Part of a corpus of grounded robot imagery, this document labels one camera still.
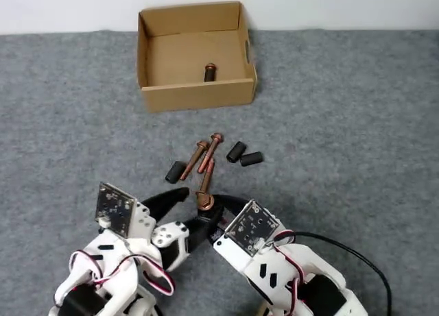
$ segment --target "red wire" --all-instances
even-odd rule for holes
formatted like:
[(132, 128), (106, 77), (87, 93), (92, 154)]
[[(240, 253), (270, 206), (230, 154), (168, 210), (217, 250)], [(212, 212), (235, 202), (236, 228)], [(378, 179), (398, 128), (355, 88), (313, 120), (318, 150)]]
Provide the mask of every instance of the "red wire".
[(299, 278), (300, 278), (300, 283), (304, 283), (305, 282), (305, 273), (302, 269), (302, 267), (297, 264), (293, 259), (291, 259), (288, 255), (286, 255), (285, 253), (283, 253), (275, 244), (273, 245), (274, 249), (276, 250), (276, 252), (282, 254), (285, 257), (285, 260), (288, 261), (290, 264), (292, 264), (294, 266), (294, 268), (297, 269), (297, 272), (299, 273)]
[[(74, 251), (74, 254), (78, 254), (78, 253), (87, 257), (96, 266), (97, 270), (99, 271), (99, 278), (102, 278), (103, 272), (102, 272), (102, 268), (99, 266), (99, 263), (97, 263), (97, 261), (95, 259), (93, 259), (92, 256), (90, 254), (88, 254), (87, 252), (85, 252), (84, 250)], [(76, 255), (71, 260), (71, 263), (69, 265), (70, 269), (73, 268), (73, 265), (75, 264), (75, 260), (76, 260)]]

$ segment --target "copper bolt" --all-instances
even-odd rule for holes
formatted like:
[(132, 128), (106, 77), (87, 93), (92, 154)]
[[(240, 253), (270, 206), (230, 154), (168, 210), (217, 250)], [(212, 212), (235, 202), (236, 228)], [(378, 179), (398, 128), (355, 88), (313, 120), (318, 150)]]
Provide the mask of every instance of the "copper bolt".
[(212, 134), (211, 138), (212, 138), (211, 146), (207, 150), (206, 155), (204, 155), (203, 161), (198, 167), (197, 170), (198, 173), (204, 172), (204, 170), (206, 169), (209, 163), (209, 160), (212, 158), (213, 153), (215, 152), (215, 149), (217, 149), (218, 145), (224, 141), (223, 136), (220, 133)]
[(197, 142), (197, 150), (193, 153), (189, 163), (187, 163), (185, 172), (180, 177), (180, 180), (186, 180), (187, 176), (191, 173), (192, 168), (197, 164), (198, 160), (201, 158), (201, 155), (209, 148), (209, 143), (207, 141), (201, 140)]
[(213, 206), (213, 196), (208, 194), (207, 191), (209, 189), (209, 184), (211, 183), (214, 167), (215, 160), (211, 158), (209, 160), (209, 165), (207, 166), (206, 173), (204, 174), (200, 190), (196, 193), (198, 210), (207, 211), (210, 210)]
[(209, 184), (211, 183), (213, 168), (215, 167), (215, 160), (211, 158), (209, 160), (209, 165), (207, 166), (206, 173), (204, 174), (203, 181), (199, 192), (207, 193), (209, 189)]

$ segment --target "white robot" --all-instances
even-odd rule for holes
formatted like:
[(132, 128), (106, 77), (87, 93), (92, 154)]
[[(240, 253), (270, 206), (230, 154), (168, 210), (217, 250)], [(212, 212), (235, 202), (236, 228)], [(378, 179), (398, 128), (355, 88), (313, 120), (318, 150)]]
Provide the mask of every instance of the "white robot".
[[(70, 275), (56, 290), (49, 316), (161, 316), (139, 272), (157, 291), (172, 295), (168, 272), (205, 239), (266, 301), (264, 316), (367, 315), (343, 275), (295, 243), (294, 232), (254, 200), (211, 195), (212, 207), (199, 209), (197, 217), (157, 227), (188, 194), (181, 188), (138, 202), (102, 183), (99, 235), (71, 255)], [(235, 216), (228, 226), (225, 210)]]
[(367, 316), (343, 275), (255, 201), (216, 237), (215, 251), (266, 301), (264, 315)]
[(157, 291), (172, 295), (174, 281), (168, 272), (181, 265), (219, 221), (216, 213), (209, 219), (156, 226), (188, 194), (188, 188), (181, 188), (139, 202), (101, 183), (99, 234), (72, 253), (70, 275), (56, 289), (49, 316), (160, 316), (154, 295), (139, 283), (139, 272)]

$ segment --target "cardboard box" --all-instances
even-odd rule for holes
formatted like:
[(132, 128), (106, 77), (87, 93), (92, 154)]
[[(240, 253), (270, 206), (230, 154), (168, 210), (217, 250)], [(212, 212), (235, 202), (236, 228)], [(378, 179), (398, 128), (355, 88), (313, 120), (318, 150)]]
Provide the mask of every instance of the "cardboard box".
[[(253, 101), (257, 75), (240, 2), (179, 5), (139, 13), (137, 76), (150, 112)], [(204, 81), (204, 67), (217, 66)]]

